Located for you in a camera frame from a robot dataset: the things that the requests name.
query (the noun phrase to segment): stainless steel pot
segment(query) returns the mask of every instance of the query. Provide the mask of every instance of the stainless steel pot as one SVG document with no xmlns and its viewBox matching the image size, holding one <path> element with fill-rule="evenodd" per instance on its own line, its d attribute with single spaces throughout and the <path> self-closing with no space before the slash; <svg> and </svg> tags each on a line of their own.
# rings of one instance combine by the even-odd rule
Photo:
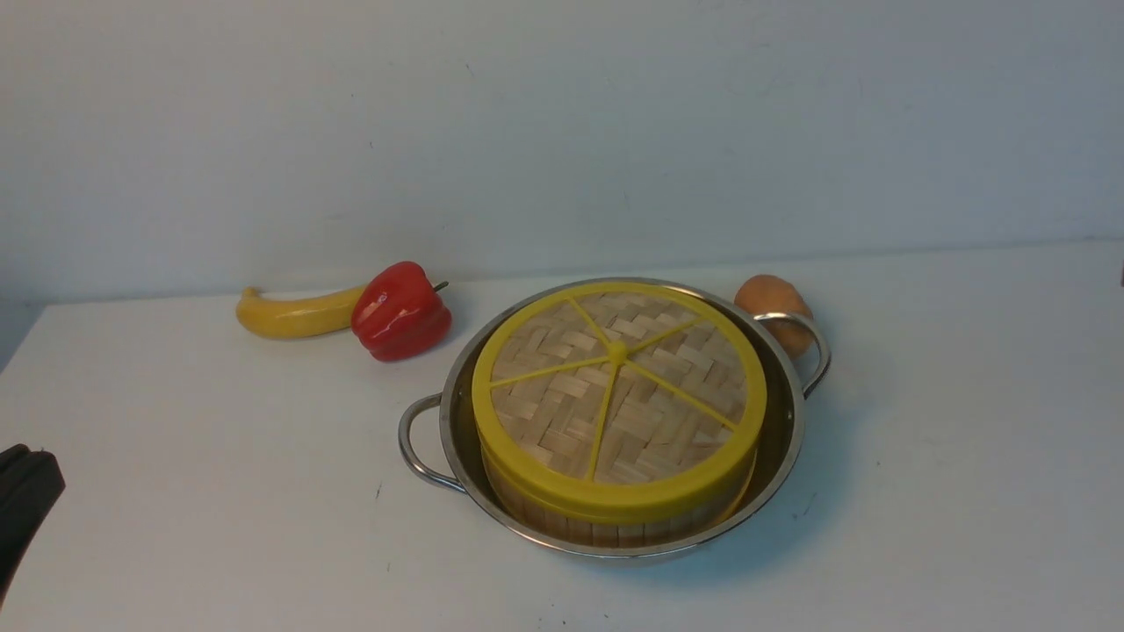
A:
<svg viewBox="0 0 1124 632">
<path fill-rule="evenodd" d="M 823 334 L 815 324 L 797 314 L 774 313 L 750 316 L 733 304 L 714 295 L 667 281 L 653 279 L 599 280 L 652 283 L 700 298 L 733 320 L 745 333 L 745 336 L 756 350 L 758 356 L 761 359 L 761 364 L 764 368 L 769 404 L 765 409 L 765 419 L 759 439 L 758 464 L 750 481 L 750 488 L 742 498 L 741 507 L 734 515 L 710 529 L 662 544 L 635 548 L 606 548 L 578 544 L 540 533 L 535 529 L 514 518 L 497 500 L 496 494 L 488 482 L 488 477 L 484 475 L 483 462 L 480 455 L 480 439 L 477 434 L 477 423 L 472 414 L 471 383 L 477 358 L 484 342 L 499 327 L 500 323 L 524 306 L 561 289 L 588 283 L 589 281 L 546 290 L 518 305 L 511 306 L 488 323 L 469 342 L 468 346 L 464 347 L 464 351 L 456 359 L 456 363 L 453 365 L 452 371 L 448 373 L 448 379 L 445 381 L 445 390 L 424 397 L 406 409 L 398 426 L 398 444 L 406 463 L 423 480 L 438 487 L 468 494 L 496 522 L 542 547 L 575 556 L 610 560 L 662 558 L 682 553 L 714 540 L 749 520 L 750 516 L 756 513 L 772 497 L 788 477 L 792 464 L 796 462 L 796 457 L 800 452 L 800 443 L 804 441 L 804 399 L 819 385 L 828 367 L 831 367 L 831 351 Z M 819 352 L 819 363 L 803 385 L 797 377 L 796 369 L 788 356 L 785 355 L 780 344 L 760 324 L 769 320 L 782 320 L 804 327 L 815 340 Z M 441 443 L 445 450 L 445 458 L 453 470 L 452 477 L 436 472 L 423 463 L 410 444 L 410 427 L 414 424 L 414 418 L 423 410 L 438 406 L 441 407 Z"/>
</svg>

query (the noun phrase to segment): woven bamboo lid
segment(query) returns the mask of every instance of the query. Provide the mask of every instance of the woven bamboo lid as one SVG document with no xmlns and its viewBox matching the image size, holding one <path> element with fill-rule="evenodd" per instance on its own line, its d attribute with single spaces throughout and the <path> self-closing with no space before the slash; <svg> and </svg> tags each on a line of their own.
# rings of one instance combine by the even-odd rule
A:
<svg viewBox="0 0 1124 632">
<path fill-rule="evenodd" d="M 591 522 L 665 520 L 750 457 L 765 407 L 750 342 L 700 299 L 591 282 L 508 318 L 481 351 L 484 455 L 519 490 Z"/>
</svg>

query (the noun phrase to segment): yellow banana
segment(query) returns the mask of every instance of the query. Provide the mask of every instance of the yellow banana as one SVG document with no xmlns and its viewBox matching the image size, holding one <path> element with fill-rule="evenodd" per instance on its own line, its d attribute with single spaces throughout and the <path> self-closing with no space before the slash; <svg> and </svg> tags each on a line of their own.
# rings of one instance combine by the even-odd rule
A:
<svg viewBox="0 0 1124 632">
<path fill-rule="evenodd" d="M 262 298 L 257 288 L 242 290 L 235 315 L 243 327 L 265 338 L 302 338 L 351 326 L 351 314 L 366 286 L 299 300 Z"/>
</svg>

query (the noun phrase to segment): yellow spoke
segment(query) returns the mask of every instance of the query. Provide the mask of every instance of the yellow spoke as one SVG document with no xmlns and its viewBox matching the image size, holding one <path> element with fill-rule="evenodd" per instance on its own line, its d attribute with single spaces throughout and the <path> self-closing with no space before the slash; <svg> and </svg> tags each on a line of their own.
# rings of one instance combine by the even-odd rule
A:
<svg viewBox="0 0 1124 632">
<path fill-rule="evenodd" d="M 581 317 L 586 319 L 586 323 L 589 324 L 589 326 L 593 329 L 593 335 L 597 336 L 597 340 L 601 341 L 601 344 L 605 345 L 605 349 L 606 350 L 609 349 L 609 337 L 606 336 L 605 332 L 601 331 L 601 327 L 599 327 L 597 323 L 593 322 L 593 317 L 589 315 L 589 312 L 586 312 L 580 305 L 578 305 L 577 300 L 572 298 L 568 298 L 566 300 L 569 300 L 570 305 L 572 305 L 573 308 L 578 310 L 578 314 L 581 314 Z"/>
<path fill-rule="evenodd" d="M 688 395 L 687 391 L 679 388 L 678 386 L 669 382 L 668 380 L 661 378 L 660 376 L 653 373 L 652 371 L 649 371 L 647 369 L 641 367 L 640 364 L 633 362 L 632 360 L 625 360 L 625 364 L 627 364 L 628 368 L 632 369 L 633 371 L 636 371 L 637 373 L 644 376 L 645 378 L 652 380 L 653 382 L 660 385 L 661 387 L 681 397 L 685 401 L 687 401 L 691 406 L 695 406 L 699 410 L 703 410 L 707 415 L 710 415 L 719 423 L 722 423 L 722 425 L 728 427 L 729 430 L 737 430 L 737 425 L 735 425 L 733 422 L 723 416 L 722 413 L 715 410 L 714 408 L 707 406 L 706 404 L 699 401 L 698 399 L 695 399 L 692 396 Z"/>
<path fill-rule="evenodd" d="M 605 437 L 605 423 L 609 416 L 609 400 L 613 398 L 613 387 L 617 383 L 617 373 L 620 365 L 614 364 L 613 372 L 609 373 L 609 383 L 605 387 L 605 397 L 601 398 L 601 410 L 597 414 L 597 431 L 593 434 L 593 445 L 589 449 L 589 469 L 586 470 L 586 480 L 593 480 L 597 471 L 597 457 L 601 452 L 601 439 Z"/>
<path fill-rule="evenodd" d="M 652 346 L 653 344 L 655 344 L 655 343 L 658 343 L 658 342 L 660 342 L 660 341 L 662 341 L 664 338 L 669 338 L 669 337 L 678 334 L 679 332 L 681 332 L 683 329 L 687 329 L 687 328 L 694 327 L 695 325 L 698 325 L 703 320 L 705 320 L 705 318 L 703 318 L 701 316 L 699 316 L 698 318 L 695 318 L 694 320 L 688 320 L 688 322 L 686 322 L 686 323 L 683 323 L 681 325 L 676 325 L 674 327 L 671 327 L 670 329 L 668 329 L 668 331 L 665 331 L 663 333 L 656 334 L 655 336 L 652 336 L 652 337 L 647 338 L 646 341 L 640 343 L 638 345 L 629 349 L 628 350 L 628 354 L 632 355 L 633 353 L 636 353 L 637 351 L 640 351 L 642 349 L 647 349 L 647 347 Z"/>
<path fill-rule="evenodd" d="M 558 373 L 559 371 L 569 371 L 570 369 L 580 369 L 582 367 L 589 367 L 590 364 L 604 364 L 609 361 L 608 355 L 602 355 L 600 358 L 590 358 L 589 360 L 579 360 L 578 362 L 570 362 L 566 364 L 559 364 L 556 367 L 547 367 L 545 369 L 538 369 L 537 371 L 531 371 L 529 373 L 524 373 L 522 376 L 516 376 L 514 378 L 504 378 L 502 380 L 496 380 L 491 385 L 491 388 L 497 388 L 501 386 L 507 386 L 511 382 L 517 382 L 520 380 L 529 380 L 532 378 L 541 378 L 543 376 L 549 376 L 551 373 Z"/>
</svg>

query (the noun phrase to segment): red bell pepper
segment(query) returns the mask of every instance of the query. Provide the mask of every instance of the red bell pepper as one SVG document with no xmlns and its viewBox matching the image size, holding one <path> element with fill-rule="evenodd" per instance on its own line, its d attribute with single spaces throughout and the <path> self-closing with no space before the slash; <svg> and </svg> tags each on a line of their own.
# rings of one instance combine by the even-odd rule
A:
<svg viewBox="0 0 1124 632">
<path fill-rule="evenodd" d="M 360 295 L 352 332 L 381 362 L 417 355 L 441 342 L 453 325 L 453 314 L 437 295 L 443 287 L 433 287 L 417 263 L 396 263 Z"/>
</svg>

